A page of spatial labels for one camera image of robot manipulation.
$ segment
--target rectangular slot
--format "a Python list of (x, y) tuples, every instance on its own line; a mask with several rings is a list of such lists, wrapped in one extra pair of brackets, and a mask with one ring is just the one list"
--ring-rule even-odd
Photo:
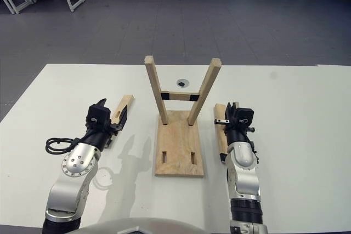
[(195, 157), (195, 153), (194, 152), (190, 153), (190, 157), (191, 157), (191, 163), (192, 164), (196, 164), (196, 157)]
[(121, 111), (116, 112), (115, 118), (119, 118), (120, 114), (121, 114)]
[(164, 151), (162, 152), (162, 163), (166, 163), (167, 162), (167, 152)]

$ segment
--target wooden post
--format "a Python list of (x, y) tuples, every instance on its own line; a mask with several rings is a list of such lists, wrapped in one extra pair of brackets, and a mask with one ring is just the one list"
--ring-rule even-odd
[(205, 78), (203, 79), (203, 82), (199, 90), (199, 93), (200, 93), (199, 99), (193, 104), (193, 107), (191, 108), (191, 111), (189, 113), (188, 125), (193, 125), (195, 123), (196, 118), (200, 113), (203, 103), (205, 102), (208, 96), (208, 93), (211, 90), (212, 84), (216, 79), (221, 66), (222, 66), (222, 63), (219, 58), (213, 58), (211, 60), (211, 63), (207, 69)]
[(151, 83), (152, 92), (154, 93), (154, 97), (156, 100), (158, 112), (160, 113), (160, 116), (162, 119), (162, 123), (167, 124), (168, 122), (167, 112), (166, 112), (165, 104), (163, 103), (163, 100), (161, 98), (161, 88), (160, 88), (160, 83), (158, 81), (154, 57), (146, 56), (144, 62), (145, 62), (146, 70), (149, 75), (149, 80)]
[[(225, 105), (216, 104), (214, 106), (214, 119), (225, 119)], [(224, 134), (225, 125), (215, 124), (218, 141), (219, 155), (227, 155), (227, 137)]]
[(120, 104), (116, 108), (114, 114), (111, 116), (111, 123), (119, 123), (120, 122), (120, 114), (124, 107), (127, 105), (127, 113), (131, 109), (132, 102), (134, 100), (134, 96), (132, 95), (124, 95)]

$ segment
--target wooden base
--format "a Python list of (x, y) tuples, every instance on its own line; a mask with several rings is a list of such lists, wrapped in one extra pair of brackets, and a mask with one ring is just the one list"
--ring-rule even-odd
[(158, 118), (156, 149), (157, 176), (203, 177), (197, 122), (188, 125), (190, 111), (167, 111), (168, 123)]

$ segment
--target black tape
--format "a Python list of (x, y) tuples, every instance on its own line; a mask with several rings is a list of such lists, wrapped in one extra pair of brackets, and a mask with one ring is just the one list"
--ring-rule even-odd
[(199, 99), (199, 97), (200, 97), (199, 94), (190, 94), (189, 101), (197, 101)]
[(169, 100), (169, 93), (161, 93), (162, 100)]

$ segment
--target wooden stick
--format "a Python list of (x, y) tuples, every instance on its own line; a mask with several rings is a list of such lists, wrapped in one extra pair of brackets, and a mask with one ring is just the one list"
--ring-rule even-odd
[(132, 102), (134, 100), (134, 96), (132, 95), (124, 95), (120, 104), (117, 106), (114, 114), (111, 116), (111, 123), (119, 123), (120, 122), (120, 114), (124, 107), (127, 105), (127, 113), (131, 108)]
[[(225, 105), (216, 104), (214, 106), (214, 119), (225, 119)], [(218, 151), (219, 155), (227, 155), (227, 137), (224, 134), (225, 125), (215, 124), (218, 141)]]
[(221, 66), (222, 66), (222, 63), (219, 58), (213, 58), (211, 60), (211, 63), (207, 69), (205, 78), (203, 79), (203, 82), (199, 90), (199, 93), (200, 93), (199, 99), (197, 100), (197, 102), (193, 104), (193, 107), (191, 108), (191, 111), (189, 113), (188, 125), (193, 125), (195, 123), (196, 118), (200, 113), (203, 103), (205, 102), (208, 96), (208, 93), (211, 90), (212, 84), (216, 79)]
[(161, 91), (161, 98), (163, 100), (173, 100), (173, 101), (197, 101), (199, 99), (200, 93), (179, 93), (179, 92), (169, 92), (167, 90)]
[(162, 119), (162, 123), (167, 124), (168, 122), (167, 112), (166, 112), (165, 104), (163, 103), (161, 98), (161, 88), (160, 88), (160, 83), (158, 82), (158, 76), (156, 72), (154, 57), (146, 56), (144, 62), (145, 62), (146, 70), (149, 75), (149, 80), (151, 83), (152, 92), (154, 93), (154, 97), (156, 100), (158, 112), (160, 113), (160, 116)]

